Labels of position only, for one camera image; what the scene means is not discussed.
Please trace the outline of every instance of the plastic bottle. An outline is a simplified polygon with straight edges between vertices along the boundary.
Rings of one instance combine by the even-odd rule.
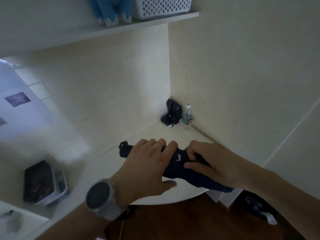
[[[192,123],[192,112],[191,112],[191,104],[186,104],[186,108],[183,112],[183,125],[184,129],[188,130],[191,127]]]

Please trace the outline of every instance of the ring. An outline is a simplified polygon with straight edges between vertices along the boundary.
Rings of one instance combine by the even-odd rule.
[[[162,147],[164,147],[164,144],[163,144],[161,141],[157,141],[157,142],[159,142],[159,143],[162,145]]]

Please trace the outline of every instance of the perforated basket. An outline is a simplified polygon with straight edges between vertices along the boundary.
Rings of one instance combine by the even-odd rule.
[[[153,17],[189,12],[191,0],[135,0],[135,18]]]

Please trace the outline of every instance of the watch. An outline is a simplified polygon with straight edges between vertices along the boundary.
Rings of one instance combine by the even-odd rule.
[[[85,197],[86,206],[99,217],[113,221],[124,212],[116,203],[116,190],[110,179],[95,183]]]

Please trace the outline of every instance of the stuffed animal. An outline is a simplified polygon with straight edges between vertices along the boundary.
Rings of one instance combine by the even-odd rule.
[[[124,23],[132,23],[131,0],[89,0],[94,15],[100,25],[114,27],[119,19]]]

